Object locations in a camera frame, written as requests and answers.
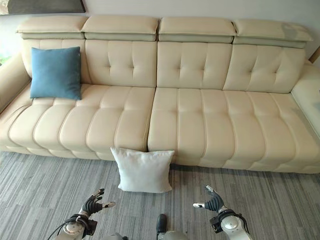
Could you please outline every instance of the blue pillow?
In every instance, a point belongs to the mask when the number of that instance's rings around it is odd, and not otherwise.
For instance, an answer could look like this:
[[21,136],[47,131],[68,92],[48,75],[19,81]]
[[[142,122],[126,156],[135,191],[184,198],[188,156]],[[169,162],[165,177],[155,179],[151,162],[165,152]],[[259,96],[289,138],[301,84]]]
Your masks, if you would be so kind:
[[32,48],[30,98],[81,100],[80,47],[60,49]]

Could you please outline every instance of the sofa armrest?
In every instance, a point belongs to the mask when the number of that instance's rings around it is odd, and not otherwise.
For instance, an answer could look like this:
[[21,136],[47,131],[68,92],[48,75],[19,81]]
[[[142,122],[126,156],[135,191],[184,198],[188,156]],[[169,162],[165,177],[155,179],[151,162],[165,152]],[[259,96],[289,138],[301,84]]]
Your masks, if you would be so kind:
[[320,69],[307,63],[291,91],[293,98],[320,137]]
[[0,67],[0,113],[29,82],[21,53]]

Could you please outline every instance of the white pillow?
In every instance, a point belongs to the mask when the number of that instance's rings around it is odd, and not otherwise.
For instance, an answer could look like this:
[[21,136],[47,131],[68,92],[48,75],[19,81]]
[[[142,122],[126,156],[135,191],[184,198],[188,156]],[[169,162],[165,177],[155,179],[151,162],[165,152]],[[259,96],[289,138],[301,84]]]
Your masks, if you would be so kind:
[[168,174],[175,151],[141,152],[116,147],[111,151],[119,168],[119,189],[157,194],[172,190]]

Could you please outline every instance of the striped carpet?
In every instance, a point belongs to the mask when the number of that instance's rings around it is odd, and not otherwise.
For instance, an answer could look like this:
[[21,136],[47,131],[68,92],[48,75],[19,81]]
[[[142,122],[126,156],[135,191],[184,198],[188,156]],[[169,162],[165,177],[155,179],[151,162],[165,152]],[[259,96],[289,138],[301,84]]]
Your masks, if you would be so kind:
[[212,212],[192,203],[208,200],[202,188],[213,186],[227,206],[242,213],[254,240],[320,239],[320,174],[254,172],[172,165],[164,194],[123,192],[115,162],[0,154],[0,239],[44,240],[77,213],[84,200],[105,188],[103,200],[116,201],[97,213],[100,240],[119,232],[130,240],[155,238],[157,217],[191,240],[226,240],[209,224]]

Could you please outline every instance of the sofa seat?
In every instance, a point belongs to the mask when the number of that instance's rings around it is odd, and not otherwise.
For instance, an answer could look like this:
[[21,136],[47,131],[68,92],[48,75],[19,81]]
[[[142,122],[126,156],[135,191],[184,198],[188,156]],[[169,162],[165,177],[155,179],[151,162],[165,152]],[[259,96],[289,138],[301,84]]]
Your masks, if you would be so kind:
[[159,87],[148,149],[181,165],[320,172],[319,138],[290,93]]
[[82,100],[30,99],[30,84],[0,116],[0,149],[113,160],[111,146],[147,150],[152,87],[81,85]]

